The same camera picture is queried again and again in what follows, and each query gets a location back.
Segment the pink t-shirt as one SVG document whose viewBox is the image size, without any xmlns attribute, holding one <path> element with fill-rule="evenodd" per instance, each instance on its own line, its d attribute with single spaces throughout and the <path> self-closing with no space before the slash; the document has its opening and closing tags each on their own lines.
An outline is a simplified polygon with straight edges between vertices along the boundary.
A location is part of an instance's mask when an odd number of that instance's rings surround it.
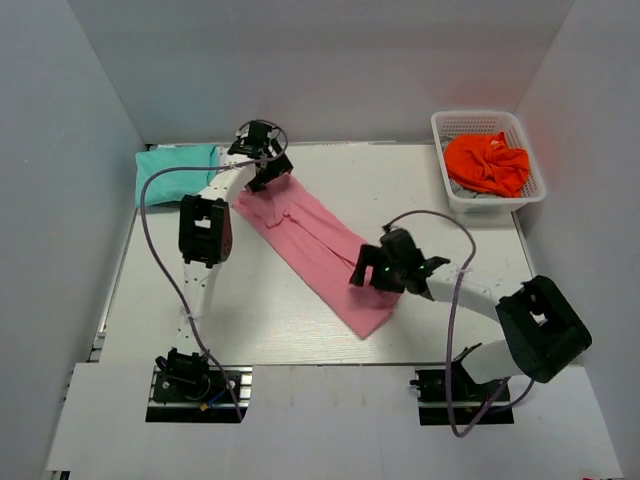
<svg viewBox="0 0 640 480">
<path fill-rule="evenodd" d="M 234 209 L 359 338 L 394 313 L 398 293 L 350 283 L 365 240 L 295 177 L 280 177 L 256 193 L 241 192 Z"/>
</svg>

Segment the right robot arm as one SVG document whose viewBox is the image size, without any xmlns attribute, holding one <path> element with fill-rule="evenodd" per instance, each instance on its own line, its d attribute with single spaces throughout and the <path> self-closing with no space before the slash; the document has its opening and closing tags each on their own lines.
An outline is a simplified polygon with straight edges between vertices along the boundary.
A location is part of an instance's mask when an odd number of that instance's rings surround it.
<svg viewBox="0 0 640 480">
<path fill-rule="evenodd" d="M 405 229 L 385 233 L 378 246 L 362 245 L 350 283 L 458 305 L 496 321 L 501 340 L 453 360 L 452 388 L 466 399 L 490 381 L 517 375 L 547 383 L 592 345 L 589 330 L 550 278 L 508 283 L 467 273 L 444 257 L 424 257 Z"/>
</svg>

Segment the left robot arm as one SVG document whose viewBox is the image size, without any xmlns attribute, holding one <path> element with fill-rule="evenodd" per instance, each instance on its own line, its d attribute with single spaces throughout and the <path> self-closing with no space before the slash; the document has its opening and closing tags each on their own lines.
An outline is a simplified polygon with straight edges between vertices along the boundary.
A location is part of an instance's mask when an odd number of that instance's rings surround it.
<svg viewBox="0 0 640 480">
<path fill-rule="evenodd" d="M 177 329 L 173 346 L 181 353 L 199 350 L 192 331 L 205 319 L 213 302 L 221 266 L 233 245 L 231 206 L 245 190 L 255 193 L 292 172 L 284 130 L 266 120 L 251 120 L 220 155 L 220 169 L 209 184 L 180 203 L 178 247 L 184 261 L 183 296 L 191 311 Z"/>
</svg>

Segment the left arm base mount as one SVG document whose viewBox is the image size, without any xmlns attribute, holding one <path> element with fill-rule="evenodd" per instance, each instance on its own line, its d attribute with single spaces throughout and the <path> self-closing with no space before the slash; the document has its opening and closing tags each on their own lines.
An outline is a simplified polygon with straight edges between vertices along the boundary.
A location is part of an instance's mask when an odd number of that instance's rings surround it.
<svg viewBox="0 0 640 480">
<path fill-rule="evenodd" d="M 175 348 L 155 360 L 145 421 L 173 424 L 238 424 L 247 412 L 250 367 L 225 373 L 199 353 Z"/>
</svg>

